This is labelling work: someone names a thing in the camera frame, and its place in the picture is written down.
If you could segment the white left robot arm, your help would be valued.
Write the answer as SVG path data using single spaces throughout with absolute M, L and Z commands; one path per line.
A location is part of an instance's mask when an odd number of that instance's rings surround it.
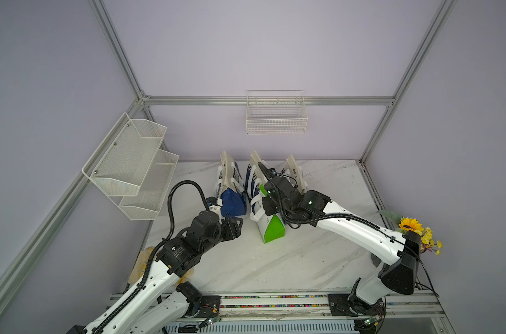
M 190 227 L 174 232 L 172 199 L 184 185 L 197 189 L 204 210 L 193 218 Z M 171 230 L 152 250 L 143 276 L 104 314 L 86 326 L 73 326 L 70 333 L 154 333 L 200 306 L 201 292 L 180 279 L 200 263 L 204 253 L 222 242 L 239 238 L 243 219 L 220 217 L 210 209 L 209 199 L 192 180 L 172 187 L 167 211 Z

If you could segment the yellow dotted work gloves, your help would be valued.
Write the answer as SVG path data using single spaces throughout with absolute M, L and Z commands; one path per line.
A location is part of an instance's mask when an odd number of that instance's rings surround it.
M 150 246 L 139 252 L 133 270 L 130 273 L 129 279 L 127 280 L 127 283 L 129 285 L 135 284 L 141 277 L 143 277 L 143 274 L 145 273 L 147 268 L 149 256 L 151 255 L 153 250 L 154 247 Z M 189 281 L 193 275 L 194 275 L 194 268 L 191 268 L 183 276 L 181 276 L 179 280 L 175 282 L 175 284 L 173 284 L 173 286 L 176 287 L 181 283 Z

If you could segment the blue beige bag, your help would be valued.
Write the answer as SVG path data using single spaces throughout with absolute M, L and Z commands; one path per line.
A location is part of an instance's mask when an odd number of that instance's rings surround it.
M 247 166 L 246 177 L 245 177 L 245 191 L 248 199 L 252 200 L 253 197 L 258 195 L 261 191 L 261 185 L 264 185 L 266 178 L 261 172 L 258 164 L 262 163 L 267 166 L 267 162 L 260 158 L 259 154 L 254 150 L 251 153 L 251 159 Z
M 297 164 L 292 155 L 286 159 L 282 174 L 295 179 L 295 183 L 301 194 L 305 194 L 309 190 L 308 184 L 304 179 L 302 167 Z
M 241 217 L 247 214 L 244 182 L 236 161 L 223 151 L 218 167 L 215 196 L 223 217 Z

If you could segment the blue beige bag middle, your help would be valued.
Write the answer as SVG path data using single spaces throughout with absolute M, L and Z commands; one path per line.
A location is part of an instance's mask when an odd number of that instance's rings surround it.
M 248 199 L 252 200 L 253 197 L 258 195 L 261 191 L 261 185 L 264 185 L 266 178 L 261 172 L 258 164 L 262 163 L 267 166 L 267 162 L 260 158 L 259 154 L 254 150 L 251 153 L 251 159 L 247 166 L 246 177 L 245 177 L 245 191 Z

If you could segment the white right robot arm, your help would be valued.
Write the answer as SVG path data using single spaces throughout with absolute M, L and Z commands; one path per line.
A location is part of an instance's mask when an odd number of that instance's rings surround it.
M 376 274 L 356 280 L 341 305 L 343 314 L 357 317 L 378 313 L 386 295 L 414 293 L 421 255 L 418 233 L 402 234 L 381 228 L 347 211 L 323 193 L 314 190 L 300 193 L 280 175 L 269 179 L 264 189 L 267 196 L 263 204 L 268 206 L 269 213 L 280 214 L 285 224 L 312 225 L 336 233 L 365 248 L 383 263 Z

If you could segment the green white takeout bag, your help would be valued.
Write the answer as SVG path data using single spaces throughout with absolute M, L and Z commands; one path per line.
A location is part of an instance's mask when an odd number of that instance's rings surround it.
M 277 214 L 268 215 L 262 200 L 265 191 L 262 184 L 255 185 L 253 197 L 250 199 L 250 218 L 256 222 L 264 244 L 281 239 L 286 235 L 286 228 Z

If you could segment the aluminium frame profiles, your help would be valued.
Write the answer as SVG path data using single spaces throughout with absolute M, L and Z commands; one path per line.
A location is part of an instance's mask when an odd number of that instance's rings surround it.
M 304 106 L 343 106 L 343 105 L 383 105 L 386 111 L 379 121 L 376 130 L 373 132 L 371 140 L 366 146 L 359 164 L 365 167 L 371 157 L 375 146 L 378 144 L 385 129 L 397 111 L 403 97 L 413 82 L 417 72 L 421 68 L 425 57 L 428 55 L 432 44 L 436 40 L 440 30 L 445 25 L 450 16 L 456 1 L 442 1 L 437 9 L 423 39 L 421 40 L 416 53 L 414 54 L 402 80 L 400 81 L 395 93 L 391 97 L 373 97 L 373 96 L 339 96 L 339 97 L 321 97 L 308 96 L 301 100 L 295 97 L 272 97 L 258 96 L 253 100 L 248 100 L 244 96 L 237 97 L 174 97 L 174 96 L 147 96 L 144 97 L 142 89 L 135 79 L 132 67 L 127 59 L 124 48 L 121 46 L 119 36 L 110 19 L 103 1 L 90 1 L 90 8 L 94 11 L 98 23 L 100 24 L 107 41 L 112 47 L 113 52 L 122 70 L 125 72 L 129 84 L 133 87 L 135 99 L 127 110 L 129 116 L 134 116 L 143 112 L 147 118 L 151 118 L 149 107 L 151 105 L 218 105 L 218 106 L 248 106 L 253 104 L 268 105 L 271 107 L 280 107 L 286 105 Z M 85 188 L 90 183 L 90 179 L 84 174 L 79 173 L 73 183 L 69 186 L 65 194 L 59 199 L 55 207 L 51 210 L 44 222 L 40 225 L 36 233 L 30 238 L 29 242 L 23 247 L 8 270 L 0 279 L 0 321 L 9 307 L 15 300 L 23 285 L 28 280 L 30 274 L 34 271 L 37 263 L 41 260 L 53 240 L 56 238 L 63 225 L 68 220 L 69 214 L 76 207 Z

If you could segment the blue beige bag left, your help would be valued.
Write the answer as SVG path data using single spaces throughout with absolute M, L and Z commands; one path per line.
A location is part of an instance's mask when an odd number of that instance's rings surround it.
M 215 196 L 223 217 L 241 217 L 247 214 L 244 182 L 236 161 L 223 151 L 218 167 Z

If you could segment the blue beige bag right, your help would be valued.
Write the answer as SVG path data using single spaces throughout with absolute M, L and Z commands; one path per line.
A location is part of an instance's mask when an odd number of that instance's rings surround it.
M 292 155 L 286 159 L 282 174 L 295 179 L 295 183 L 301 194 L 305 194 L 309 190 L 308 184 L 304 179 L 302 167 L 297 164 Z

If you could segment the sunflower bouquet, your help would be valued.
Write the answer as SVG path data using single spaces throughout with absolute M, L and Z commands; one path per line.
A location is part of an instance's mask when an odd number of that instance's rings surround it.
M 441 254 L 443 248 L 441 241 L 435 241 L 432 229 L 424 227 L 417 219 L 408 218 L 388 210 L 379 210 L 378 214 L 392 222 L 398 232 L 404 235 L 408 232 L 415 232 L 419 235 L 421 237 L 421 253 L 434 253 L 437 256 Z

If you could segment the white mesh two-tier shelf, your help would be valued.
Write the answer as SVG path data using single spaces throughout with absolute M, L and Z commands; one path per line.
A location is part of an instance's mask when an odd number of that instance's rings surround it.
M 131 221 L 156 219 L 177 154 L 164 149 L 167 128 L 123 114 L 82 168 L 82 174 Z

